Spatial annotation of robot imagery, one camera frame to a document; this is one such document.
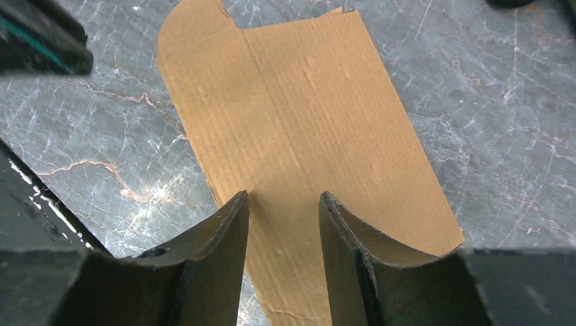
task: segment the brown cardboard sheet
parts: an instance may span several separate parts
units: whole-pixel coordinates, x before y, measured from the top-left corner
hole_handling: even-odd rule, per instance
[[[330,325],[325,190],[425,253],[462,243],[357,12],[240,30],[217,0],[183,0],[157,63],[218,205],[249,191],[246,264],[271,325]]]

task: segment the marble tabletop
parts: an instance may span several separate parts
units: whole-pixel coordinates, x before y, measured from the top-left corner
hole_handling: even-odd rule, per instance
[[[95,71],[0,81],[0,137],[114,255],[134,255],[216,209],[155,64],[177,1],[60,2],[89,33]],[[224,2],[240,28],[341,5]],[[576,23],[562,1],[505,12],[483,0],[348,6],[366,23],[465,246],[576,246]],[[248,277],[238,324],[266,325]]]

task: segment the teal stripe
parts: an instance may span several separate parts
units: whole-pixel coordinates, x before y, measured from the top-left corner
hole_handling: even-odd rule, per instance
[[[57,55],[55,55],[55,53],[50,51],[50,49],[45,47],[42,43],[36,41],[34,37],[31,37],[28,33],[24,32],[22,29],[19,29],[17,26],[14,26],[11,22],[2,17],[0,17],[0,26],[5,27],[9,33],[14,34],[15,36],[25,40],[30,46],[32,46],[32,48],[36,49],[36,51],[43,54],[46,58],[57,64],[67,73],[74,74],[74,71],[68,68],[68,66],[65,63],[63,63],[60,60],[60,58]]]

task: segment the screw hole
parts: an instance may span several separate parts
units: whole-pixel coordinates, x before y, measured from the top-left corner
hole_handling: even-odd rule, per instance
[[[146,250],[141,253],[138,258],[150,258],[150,257],[158,257],[162,256],[163,254],[167,253],[168,251],[164,248],[152,248],[150,250]]]

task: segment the gray marble surface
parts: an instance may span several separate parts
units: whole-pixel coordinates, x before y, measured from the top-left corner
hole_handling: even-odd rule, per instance
[[[154,62],[175,0],[60,0],[90,34],[88,79],[0,81],[0,137],[118,257],[215,211]],[[467,247],[576,246],[576,41],[561,1],[350,0]],[[241,28],[341,3],[225,1]],[[265,325],[245,278],[239,325]]]

